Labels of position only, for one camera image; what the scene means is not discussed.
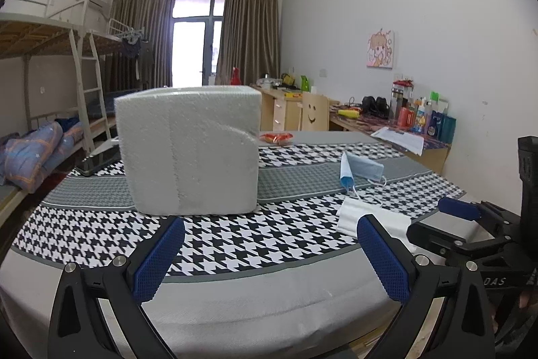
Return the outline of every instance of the brown curtain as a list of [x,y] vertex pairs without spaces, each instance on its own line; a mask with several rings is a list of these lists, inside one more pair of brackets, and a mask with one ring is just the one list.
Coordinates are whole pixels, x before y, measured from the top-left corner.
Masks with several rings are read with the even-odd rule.
[[225,0],[215,84],[230,84],[239,68],[244,85],[266,73],[280,76],[278,0]]
[[[149,87],[171,86],[171,46],[173,20],[171,16],[175,0],[113,0],[110,16],[123,24],[141,29],[144,38],[153,48],[155,65],[150,72]],[[133,59],[121,54],[107,57],[107,91],[138,88],[136,68]]]

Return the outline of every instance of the wooden chair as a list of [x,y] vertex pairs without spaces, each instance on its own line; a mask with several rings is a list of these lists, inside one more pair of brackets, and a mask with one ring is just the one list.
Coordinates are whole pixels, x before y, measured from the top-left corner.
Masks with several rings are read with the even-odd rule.
[[329,98],[303,92],[301,131],[329,131]]

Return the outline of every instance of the blue face mask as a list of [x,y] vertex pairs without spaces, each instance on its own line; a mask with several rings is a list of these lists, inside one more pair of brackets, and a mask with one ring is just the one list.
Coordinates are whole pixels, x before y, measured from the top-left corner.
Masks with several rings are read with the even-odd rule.
[[346,190],[350,191],[355,185],[354,175],[379,182],[382,178],[384,179],[384,168],[381,163],[344,151],[340,163],[340,183]]

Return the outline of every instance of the window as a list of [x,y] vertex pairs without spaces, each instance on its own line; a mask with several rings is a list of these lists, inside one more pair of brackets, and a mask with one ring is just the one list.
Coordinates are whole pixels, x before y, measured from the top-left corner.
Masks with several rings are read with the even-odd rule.
[[172,85],[198,87],[217,71],[224,0],[176,0]]

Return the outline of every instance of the styrofoam box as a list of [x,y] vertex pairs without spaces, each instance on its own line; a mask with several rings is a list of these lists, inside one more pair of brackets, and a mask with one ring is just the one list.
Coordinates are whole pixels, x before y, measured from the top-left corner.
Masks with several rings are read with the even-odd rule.
[[157,88],[115,104],[138,211],[229,215],[256,208],[260,92],[245,86]]

